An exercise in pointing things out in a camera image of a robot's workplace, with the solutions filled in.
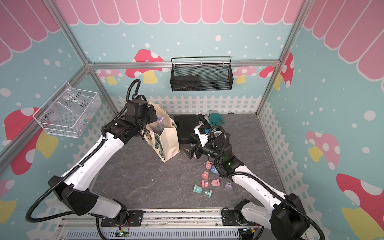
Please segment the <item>cream canvas tote bag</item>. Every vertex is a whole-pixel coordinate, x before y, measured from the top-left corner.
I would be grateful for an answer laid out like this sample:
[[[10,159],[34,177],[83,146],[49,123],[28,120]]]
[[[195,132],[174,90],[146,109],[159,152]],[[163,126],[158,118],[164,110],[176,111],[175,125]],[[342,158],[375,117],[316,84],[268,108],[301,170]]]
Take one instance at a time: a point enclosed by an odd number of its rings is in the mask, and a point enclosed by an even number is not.
[[[180,152],[177,126],[159,104],[149,104],[155,108],[157,117],[146,126],[145,140],[165,163]]]

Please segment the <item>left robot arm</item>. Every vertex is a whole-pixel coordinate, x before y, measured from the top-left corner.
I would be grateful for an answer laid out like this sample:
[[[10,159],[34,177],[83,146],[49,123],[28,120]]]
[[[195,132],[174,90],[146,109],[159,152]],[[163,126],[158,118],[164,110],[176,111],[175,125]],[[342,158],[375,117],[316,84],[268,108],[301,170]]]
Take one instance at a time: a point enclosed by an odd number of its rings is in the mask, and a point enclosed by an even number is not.
[[[89,187],[94,177],[118,150],[132,138],[143,138],[146,126],[157,120],[154,106],[148,103],[145,96],[139,94],[140,85],[139,79],[130,84],[123,109],[101,127],[101,137],[86,155],[62,176],[53,176],[49,180],[50,188],[28,209],[25,216],[27,222],[40,223],[68,215],[91,215],[97,219],[110,219],[117,226],[130,220],[124,204],[95,194]],[[34,218],[34,210],[51,193],[54,193],[69,211]]]

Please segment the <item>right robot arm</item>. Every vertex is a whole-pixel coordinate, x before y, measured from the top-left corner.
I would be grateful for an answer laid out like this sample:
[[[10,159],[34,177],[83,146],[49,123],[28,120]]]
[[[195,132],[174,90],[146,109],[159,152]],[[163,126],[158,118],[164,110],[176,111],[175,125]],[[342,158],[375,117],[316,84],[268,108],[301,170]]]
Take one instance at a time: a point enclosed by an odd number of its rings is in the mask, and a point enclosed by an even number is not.
[[[300,240],[310,227],[321,240],[326,238],[320,226],[306,214],[298,196],[271,187],[233,154],[230,134],[221,126],[196,126],[191,136],[197,143],[183,150],[189,159],[206,156],[221,178],[241,186],[262,204],[257,206],[248,200],[238,204],[234,213],[240,224],[259,224],[270,229],[278,240]]]

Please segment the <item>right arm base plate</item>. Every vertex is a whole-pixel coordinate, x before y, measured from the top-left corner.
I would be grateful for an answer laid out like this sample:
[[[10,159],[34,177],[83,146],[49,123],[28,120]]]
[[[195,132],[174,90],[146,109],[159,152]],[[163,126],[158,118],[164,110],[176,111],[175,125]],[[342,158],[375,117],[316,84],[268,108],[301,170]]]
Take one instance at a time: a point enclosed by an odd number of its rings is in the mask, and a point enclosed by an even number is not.
[[[235,209],[223,208],[221,210],[223,226],[258,226],[259,224],[249,222],[242,213]]]

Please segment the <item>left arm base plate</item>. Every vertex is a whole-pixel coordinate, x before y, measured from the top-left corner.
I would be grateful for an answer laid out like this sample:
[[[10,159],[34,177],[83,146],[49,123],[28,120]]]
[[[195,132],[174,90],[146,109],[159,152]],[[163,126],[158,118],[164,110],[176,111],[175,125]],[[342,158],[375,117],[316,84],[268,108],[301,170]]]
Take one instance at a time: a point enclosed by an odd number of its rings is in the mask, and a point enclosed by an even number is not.
[[[115,218],[103,218],[102,227],[140,227],[144,218],[144,211],[125,210],[119,213]]]

